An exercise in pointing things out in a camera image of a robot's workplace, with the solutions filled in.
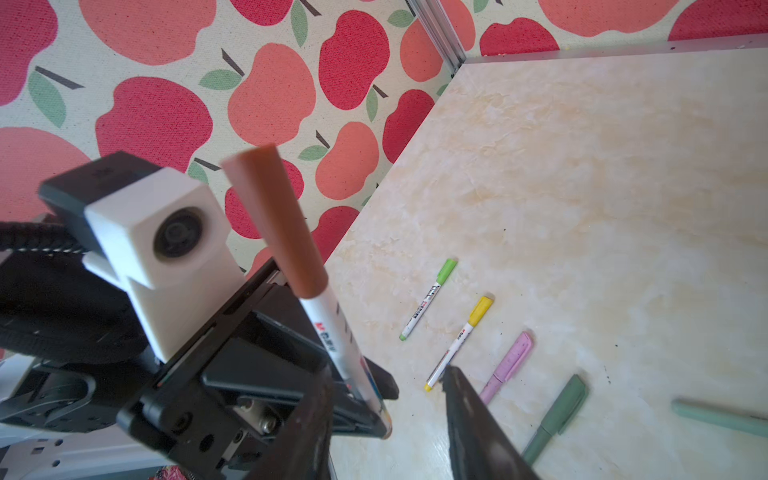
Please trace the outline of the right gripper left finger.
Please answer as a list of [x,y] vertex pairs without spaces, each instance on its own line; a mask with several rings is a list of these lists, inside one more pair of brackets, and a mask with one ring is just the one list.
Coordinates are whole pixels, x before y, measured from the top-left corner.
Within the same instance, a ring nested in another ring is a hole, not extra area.
[[268,448],[245,475],[251,479],[330,479],[329,449],[333,426],[333,381],[323,367],[310,390]]

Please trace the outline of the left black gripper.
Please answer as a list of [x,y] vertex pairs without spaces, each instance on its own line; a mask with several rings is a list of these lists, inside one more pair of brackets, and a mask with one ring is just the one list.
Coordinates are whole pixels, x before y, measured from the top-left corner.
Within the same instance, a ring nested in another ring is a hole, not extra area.
[[333,435],[383,426],[348,390],[299,300],[268,261],[118,413],[120,427],[199,479],[250,472],[323,367]]

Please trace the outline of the left aluminium corner post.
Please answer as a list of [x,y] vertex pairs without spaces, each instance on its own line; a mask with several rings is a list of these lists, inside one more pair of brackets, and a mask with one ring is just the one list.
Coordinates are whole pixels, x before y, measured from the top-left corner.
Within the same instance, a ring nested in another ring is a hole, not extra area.
[[406,0],[406,5],[421,21],[430,41],[448,65],[451,76],[454,76],[465,63],[466,54],[442,2],[438,0]]

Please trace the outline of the white pen black print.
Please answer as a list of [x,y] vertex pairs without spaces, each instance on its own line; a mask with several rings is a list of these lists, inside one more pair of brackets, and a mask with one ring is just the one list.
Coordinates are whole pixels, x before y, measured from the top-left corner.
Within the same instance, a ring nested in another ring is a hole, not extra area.
[[393,427],[391,416],[332,287],[299,301],[350,393],[383,426],[378,437],[388,439]]

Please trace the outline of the white pen light green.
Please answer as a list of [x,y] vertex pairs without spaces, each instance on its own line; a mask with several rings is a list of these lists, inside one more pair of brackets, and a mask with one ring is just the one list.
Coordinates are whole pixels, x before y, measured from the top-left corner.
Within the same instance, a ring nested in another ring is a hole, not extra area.
[[430,306],[430,304],[435,299],[437,293],[440,291],[442,286],[445,284],[453,270],[458,264],[458,260],[455,258],[449,258],[445,261],[443,266],[441,267],[440,271],[437,274],[435,282],[430,287],[429,291],[423,298],[423,300],[418,305],[416,311],[414,314],[410,317],[408,322],[406,323],[405,327],[403,328],[402,332],[399,335],[399,339],[401,341],[405,341],[408,339],[408,337],[411,335],[421,318],[423,317],[424,313]]

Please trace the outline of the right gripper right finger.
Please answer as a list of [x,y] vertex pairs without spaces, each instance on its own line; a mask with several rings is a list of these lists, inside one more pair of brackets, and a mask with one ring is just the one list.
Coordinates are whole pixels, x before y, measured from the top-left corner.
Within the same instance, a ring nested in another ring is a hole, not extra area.
[[537,478],[460,368],[448,366],[442,386],[449,458],[455,479]]

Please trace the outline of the dark green pen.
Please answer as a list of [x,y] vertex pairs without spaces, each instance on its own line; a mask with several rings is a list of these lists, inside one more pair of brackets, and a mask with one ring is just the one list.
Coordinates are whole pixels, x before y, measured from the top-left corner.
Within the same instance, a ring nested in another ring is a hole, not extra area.
[[535,434],[522,453],[532,466],[555,435],[561,435],[580,411],[588,396],[586,383],[578,374],[571,376],[542,419]]

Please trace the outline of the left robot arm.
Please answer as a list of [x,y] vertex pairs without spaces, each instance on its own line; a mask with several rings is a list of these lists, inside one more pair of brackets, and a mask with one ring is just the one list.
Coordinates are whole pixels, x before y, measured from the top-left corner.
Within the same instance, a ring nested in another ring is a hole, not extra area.
[[1,226],[1,346],[31,369],[1,421],[62,434],[118,425],[200,479],[326,479],[333,435],[385,428],[343,384],[290,285],[257,273],[162,364],[126,294],[55,223]]

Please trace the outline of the brown pen cap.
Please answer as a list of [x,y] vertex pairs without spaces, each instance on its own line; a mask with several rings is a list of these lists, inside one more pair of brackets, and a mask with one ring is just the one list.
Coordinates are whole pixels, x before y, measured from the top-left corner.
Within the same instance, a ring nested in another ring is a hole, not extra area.
[[276,146],[240,152],[222,168],[294,294],[319,296],[328,287],[328,274]]

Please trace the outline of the grey-green pen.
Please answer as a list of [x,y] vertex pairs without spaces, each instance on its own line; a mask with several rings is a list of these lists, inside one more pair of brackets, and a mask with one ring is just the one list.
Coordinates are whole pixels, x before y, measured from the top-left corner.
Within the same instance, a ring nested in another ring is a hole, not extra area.
[[767,419],[763,417],[735,413],[681,399],[673,400],[671,402],[671,409],[682,418],[754,436],[767,437]]

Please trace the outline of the yellow-tipped white pen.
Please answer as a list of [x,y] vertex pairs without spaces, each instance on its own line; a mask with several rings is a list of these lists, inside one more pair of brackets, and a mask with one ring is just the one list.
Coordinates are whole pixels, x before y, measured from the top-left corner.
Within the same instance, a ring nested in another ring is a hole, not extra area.
[[493,305],[494,301],[495,299],[493,296],[482,296],[480,300],[477,302],[467,322],[461,328],[456,338],[450,344],[450,346],[445,351],[440,361],[437,363],[437,365],[435,366],[435,368],[427,378],[424,385],[424,390],[426,392],[431,392],[433,390],[435,385],[438,383],[438,381],[441,379],[442,375],[444,374],[446,368],[450,365],[451,361],[456,356],[458,351],[461,349],[462,345],[466,342],[467,338],[472,333],[472,331],[477,327],[477,325],[484,318],[487,311]]

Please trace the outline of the pink pen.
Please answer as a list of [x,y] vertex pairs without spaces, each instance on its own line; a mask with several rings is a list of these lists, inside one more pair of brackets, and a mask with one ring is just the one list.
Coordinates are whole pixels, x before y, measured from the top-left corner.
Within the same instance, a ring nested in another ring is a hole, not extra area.
[[520,370],[533,346],[533,337],[527,331],[523,331],[517,337],[479,394],[485,405],[489,405],[504,384]]

